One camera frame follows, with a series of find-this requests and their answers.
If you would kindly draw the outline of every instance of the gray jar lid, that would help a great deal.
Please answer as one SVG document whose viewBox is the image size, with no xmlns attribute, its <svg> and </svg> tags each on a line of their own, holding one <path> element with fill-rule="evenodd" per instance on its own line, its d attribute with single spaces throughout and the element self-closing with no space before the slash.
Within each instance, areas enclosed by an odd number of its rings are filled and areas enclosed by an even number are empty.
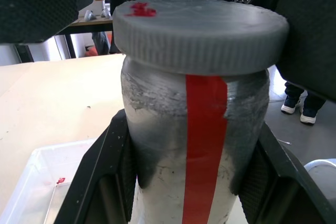
<svg viewBox="0 0 336 224">
<path fill-rule="evenodd" d="M 270 10 L 218 0 L 129 1 L 113 13 L 115 43 L 123 53 L 185 74 L 264 70 L 278 61 L 288 30 L 286 19 Z"/>
</svg>

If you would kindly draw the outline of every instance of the red object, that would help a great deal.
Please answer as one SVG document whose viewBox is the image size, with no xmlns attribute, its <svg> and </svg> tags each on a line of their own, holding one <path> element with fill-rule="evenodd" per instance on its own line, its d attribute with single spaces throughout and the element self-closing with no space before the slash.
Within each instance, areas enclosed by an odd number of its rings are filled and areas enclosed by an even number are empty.
<svg viewBox="0 0 336 224">
<path fill-rule="evenodd" d="M 156 10 L 152 8 L 147 8 L 148 3 L 135 3 L 131 6 L 133 9 L 132 14 L 127 14 L 126 16 L 136 16 L 136 17 L 154 17 L 156 16 Z"/>
<path fill-rule="evenodd" d="M 56 184 L 62 184 L 64 182 L 65 178 L 59 178 L 59 180 L 56 182 Z"/>
<path fill-rule="evenodd" d="M 187 160 L 182 224 L 207 224 L 215 193 L 227 120 L 221 77 L 186 76 Z"/>
</svg>

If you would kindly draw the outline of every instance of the wooden table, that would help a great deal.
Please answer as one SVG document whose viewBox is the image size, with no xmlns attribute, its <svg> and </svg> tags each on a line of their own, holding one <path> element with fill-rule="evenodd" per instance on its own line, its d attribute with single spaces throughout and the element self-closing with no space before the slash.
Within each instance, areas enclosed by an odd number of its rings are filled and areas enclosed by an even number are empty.
<svg viewBox="0 0 336 224">
<path fill-rule="evenodd" d="M 72 22 L 69 26 L 64 28 L 58 33 L 58 35 L 69 35 L 69 34 L 83 34 L 92 33 L 95 31 L 112 31 L 113 21 L 111 18 L 102 18 L 96 16 L 97 19 L 86 22 L 84 17 L 78 18 L 76 21 Z"/>
<path fill-rule="evenodd" d="M 36 148 L 98 137 L 123 108 L 124 55 L 0 67 L 0 213 Z M 246 224 L 239 200 L 227 224 Z"/>
</svg>

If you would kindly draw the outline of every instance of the red mark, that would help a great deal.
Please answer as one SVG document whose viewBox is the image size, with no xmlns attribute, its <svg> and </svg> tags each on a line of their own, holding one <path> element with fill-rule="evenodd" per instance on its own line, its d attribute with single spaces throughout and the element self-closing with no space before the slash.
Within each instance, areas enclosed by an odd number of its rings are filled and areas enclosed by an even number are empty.
<svg viewBox="0 0 336 224">
<path fill-rule="evenodd" d="M 182 224 L 207 224 L 226 133 L 227 85 L 186 76 L 187 160 Z"/>
<path fill-rule="evenodd" d="M 64 180 L 65 180 L 65 178 L 59 178 L 59 180 L 56 182 L 56 184 L 57 184 L 57 185 L 58 185 L 58 184 L 61 184 L 61 183 L 64 182 Z"/>
<path fill-rule="evenodd" d="M 135 3 L 131 6 L 133 13 L 127 14 L 126 16 L 154 17 L 156 15 L 156 10 L 148 8 L 147 6 L 148 3 Z"/>
</svg>

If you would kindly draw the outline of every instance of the jeans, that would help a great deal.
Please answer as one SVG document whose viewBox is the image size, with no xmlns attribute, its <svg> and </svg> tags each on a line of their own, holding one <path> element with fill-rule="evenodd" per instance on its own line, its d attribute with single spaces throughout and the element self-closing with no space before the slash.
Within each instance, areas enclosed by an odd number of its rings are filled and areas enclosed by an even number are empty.
<svg viewBox="0 0 336 224">
<path fill-rule="evenodd" d="M 297 98 L 299 99 L 300 95 L 304 92 L 303 89 L 298 88 L 294 86 L 293 84 L 290 84 L 289 82 L 285 83 L 286 89 L 285 93 L 290 98 Z M 324 99 L 317 97 L 316 95 L 312 94 L 311 92 L 307 91 L 308 96 L 306 97 L 304 101 L 304 108 L 312 109 L 318 111 L 324 103 L 326 102 Z"/>
<path fill-rule="evenodd" d="M 119 49 L 114 43 L 114 37 L 112 36 L 112 45 L 107 38 L 104 31 L 92 33 L 92 40 L 95 44 L 98 55 L 108 55 L 120 53 Z"/>
</svg>

